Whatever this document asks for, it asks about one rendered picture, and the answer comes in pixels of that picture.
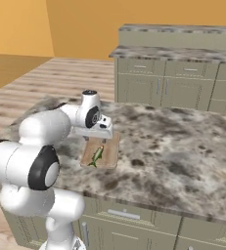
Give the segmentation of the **grey-green narrow drawer front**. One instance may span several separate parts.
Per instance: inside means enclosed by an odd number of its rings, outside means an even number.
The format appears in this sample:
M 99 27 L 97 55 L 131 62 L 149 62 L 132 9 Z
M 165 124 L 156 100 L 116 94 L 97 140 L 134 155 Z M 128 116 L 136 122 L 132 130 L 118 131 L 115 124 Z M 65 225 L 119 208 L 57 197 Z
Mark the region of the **grey-green narrow drawer front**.
M 184 218 L 179 235 L 226 246 L 226 225 L 223 224 Z

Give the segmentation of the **green fish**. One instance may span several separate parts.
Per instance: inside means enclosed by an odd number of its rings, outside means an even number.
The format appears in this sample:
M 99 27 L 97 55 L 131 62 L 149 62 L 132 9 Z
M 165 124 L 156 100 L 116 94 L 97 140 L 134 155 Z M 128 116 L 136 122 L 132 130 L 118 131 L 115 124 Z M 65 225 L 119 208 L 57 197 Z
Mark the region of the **green fish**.
M 104 146 L 99 146 L 96 149 L 96 151 L 93 153 L 93 156 L 92 156 L 91 162 L 89 163 L 89 166 L 97 167 L 96 161 L 98 159 L 102 158 L 103 151 L 104 151 Z

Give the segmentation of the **grey-green wide drawer front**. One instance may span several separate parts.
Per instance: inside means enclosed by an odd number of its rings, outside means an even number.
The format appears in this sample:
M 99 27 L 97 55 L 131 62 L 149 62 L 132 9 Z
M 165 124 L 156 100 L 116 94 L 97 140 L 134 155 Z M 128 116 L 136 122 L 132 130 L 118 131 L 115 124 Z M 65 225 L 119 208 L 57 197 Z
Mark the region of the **grey-green wide drawer front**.
M 153 211 L 132 205 L 120 204 L 114 201 L 106 201 L 92 197 L 85 197 L 85 215 L 98 218 L 122 221 L 132 226 L 140 226 L 146 229 L 153 229 L 159 232 L 176 235 L 179 229 L 181 217 L 173 214 L 167 214 L 159 211 Z M 140 215 L 140 220 L 128 219 L 116 215 L 111 215 L 107 211 L 113 209 L 117 211 L 126 211 L 127 213 Z

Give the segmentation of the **grey-green cupboard run with worktop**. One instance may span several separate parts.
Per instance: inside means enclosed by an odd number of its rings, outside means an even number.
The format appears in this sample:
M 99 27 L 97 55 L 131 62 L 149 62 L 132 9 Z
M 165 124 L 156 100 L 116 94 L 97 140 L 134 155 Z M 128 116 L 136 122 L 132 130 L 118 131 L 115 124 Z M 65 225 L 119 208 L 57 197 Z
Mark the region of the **grey-green cupboard run with worktop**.
M 226 26 L 125 24 L 114 100 L 226 113 Z

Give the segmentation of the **wooden cutting board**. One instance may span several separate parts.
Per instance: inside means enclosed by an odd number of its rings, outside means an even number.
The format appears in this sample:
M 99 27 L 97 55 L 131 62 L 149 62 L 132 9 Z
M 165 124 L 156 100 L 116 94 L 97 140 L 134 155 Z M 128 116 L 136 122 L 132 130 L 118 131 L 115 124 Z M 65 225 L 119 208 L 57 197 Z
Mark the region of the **wooden cutting board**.
M 97 169 L 114 169 L 118 160 L 119 138 L 120 135 L 118 132 L 114 132 L 113 137 L 111 139 L 106 139 L 105 142 L 99 138 L 90 138 L 85 143 L 80 159 L 80 166 L 93 168 L 93 165 L 91 165 L 92 157 L 96 150 L 100 146 L 103 146 L 104 150 L 102 152 L 102 157 L 98 158 L 95 162 L 96 167 Z

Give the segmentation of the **grey-green cupboard door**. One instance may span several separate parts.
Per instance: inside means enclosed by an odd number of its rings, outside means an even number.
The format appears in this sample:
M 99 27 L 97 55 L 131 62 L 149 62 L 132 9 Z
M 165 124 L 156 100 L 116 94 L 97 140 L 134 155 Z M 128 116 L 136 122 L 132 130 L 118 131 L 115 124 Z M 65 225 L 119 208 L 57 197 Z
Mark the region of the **grey-green cupboard door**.
M 172 234 L 132 226 L 122 221 L 114 221 L 92 216 L 82 216 L 81 224 L 87 223 L 89 246 L 87 250 L 173 250 L 176 237 Z

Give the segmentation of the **grey-green cabinet side panel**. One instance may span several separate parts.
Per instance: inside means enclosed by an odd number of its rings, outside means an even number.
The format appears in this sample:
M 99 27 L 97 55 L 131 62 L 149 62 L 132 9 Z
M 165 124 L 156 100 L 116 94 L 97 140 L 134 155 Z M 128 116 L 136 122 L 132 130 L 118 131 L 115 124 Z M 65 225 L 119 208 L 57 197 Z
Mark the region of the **grey-green cabinet side panel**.
M 16 242 L 31 249 L 38 249 L 47 239 L 44 216 L 52 204 L 47 191 L 4 187 L 0 192 L 0 205 Z

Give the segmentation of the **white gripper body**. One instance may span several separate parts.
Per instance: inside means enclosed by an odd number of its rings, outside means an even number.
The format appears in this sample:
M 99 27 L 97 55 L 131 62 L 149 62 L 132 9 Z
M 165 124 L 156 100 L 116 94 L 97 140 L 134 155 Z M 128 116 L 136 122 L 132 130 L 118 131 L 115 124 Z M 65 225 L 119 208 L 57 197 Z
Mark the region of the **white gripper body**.
M 111 139 L 113 137 L 113 128 L 110 129 L 87 129 L 81 127 L 73 127 L 72 132 L 76 135 L 88 138 Z

